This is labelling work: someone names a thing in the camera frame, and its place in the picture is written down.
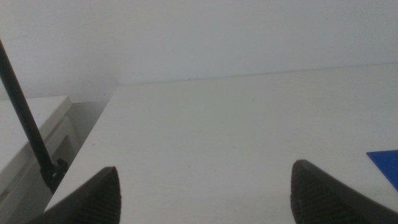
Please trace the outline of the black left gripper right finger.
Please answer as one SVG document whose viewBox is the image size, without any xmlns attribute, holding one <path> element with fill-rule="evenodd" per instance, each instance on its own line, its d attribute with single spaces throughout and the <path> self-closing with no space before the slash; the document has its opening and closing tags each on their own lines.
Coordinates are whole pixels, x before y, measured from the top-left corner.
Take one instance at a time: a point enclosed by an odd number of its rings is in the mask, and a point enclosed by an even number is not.
<svg viewBox="0 0 398 224">
<path fill-rule="evenodd" d="M 297 160 L 292 166 L 290 207 L 296 223 L 397 224 L 397 212 L 307 160 Z"/>
</svg>

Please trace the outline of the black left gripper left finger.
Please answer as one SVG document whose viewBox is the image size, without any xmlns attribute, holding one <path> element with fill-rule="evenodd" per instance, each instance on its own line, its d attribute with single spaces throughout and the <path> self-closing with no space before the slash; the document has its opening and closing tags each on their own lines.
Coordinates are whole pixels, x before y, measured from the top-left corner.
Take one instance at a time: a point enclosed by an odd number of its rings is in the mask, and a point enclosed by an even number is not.
<svg viewBox="0 0 398 224">
<path fill-rule="evenodd" d="M 118 224 L 121 188 L 115 167 L 105 167 L 31 224 Z"/>
</svg>

